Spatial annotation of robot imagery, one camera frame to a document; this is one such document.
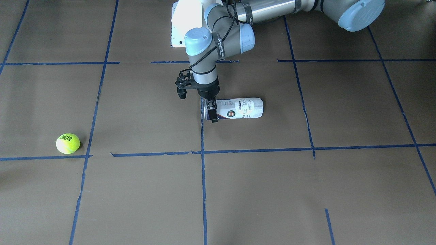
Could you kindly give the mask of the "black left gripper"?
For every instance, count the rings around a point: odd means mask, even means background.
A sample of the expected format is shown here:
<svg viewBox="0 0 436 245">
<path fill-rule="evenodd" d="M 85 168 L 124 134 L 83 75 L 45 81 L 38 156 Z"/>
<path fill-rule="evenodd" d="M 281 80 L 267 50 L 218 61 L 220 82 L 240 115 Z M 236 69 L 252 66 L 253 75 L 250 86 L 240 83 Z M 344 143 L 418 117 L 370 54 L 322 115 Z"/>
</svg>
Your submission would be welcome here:
<svg viewBox="0 0 436 245">
<path fill-rule="evenodd" d="M 216 95 L 220 91 L 219 85 L 211 85 L 204 88 L 198 88 L 198 94 L 206 101 L 206 119 L 212 123 L 218 122 Z"/>
</svg>

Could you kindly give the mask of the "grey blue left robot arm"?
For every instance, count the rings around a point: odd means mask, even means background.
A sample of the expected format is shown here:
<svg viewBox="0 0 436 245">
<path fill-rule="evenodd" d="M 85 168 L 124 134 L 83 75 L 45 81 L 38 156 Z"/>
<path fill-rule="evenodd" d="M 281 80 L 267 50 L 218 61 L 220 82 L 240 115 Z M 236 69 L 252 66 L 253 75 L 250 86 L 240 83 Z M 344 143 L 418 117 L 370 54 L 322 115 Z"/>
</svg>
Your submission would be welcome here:
<svg viewBox="0 0 436 245">
<path fill-rule="evenodd" d="M 339 27 L 349 32 L 362 30 L 382 13 L 384 0 L 240 0 L 233 4 L 213 3 L 204 11 L 206 27 L 193 28 L 184 36 L 190 67 L 176 80 L 177 93 L 186 98 L 187 90 L 197 90 L 202 99 L 202 116 L 217 122 L 224 118 L 257 118 L 262 101 L 217 100 L 220 91 L 216 63 L 243 54 L 255 47 L 252 25 L 300 11 L 324 13 Z"/>
</svg>

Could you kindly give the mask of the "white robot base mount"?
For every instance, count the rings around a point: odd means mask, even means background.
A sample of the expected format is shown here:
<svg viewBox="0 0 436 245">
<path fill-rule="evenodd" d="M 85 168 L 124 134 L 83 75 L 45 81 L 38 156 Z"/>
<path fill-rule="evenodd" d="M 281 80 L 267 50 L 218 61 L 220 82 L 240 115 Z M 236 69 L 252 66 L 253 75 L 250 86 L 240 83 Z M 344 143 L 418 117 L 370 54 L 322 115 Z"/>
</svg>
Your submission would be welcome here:
<svg viewBox="0 0 436 245">
<path fill-rule="evenodd" d="M 211 4 L 222 5 L 221 0 L 178 0 L 173 3 L 170 46 L 184 48 L 184 37 L 193 28 L 206 27 L 204 13 Z"/>
</svg>

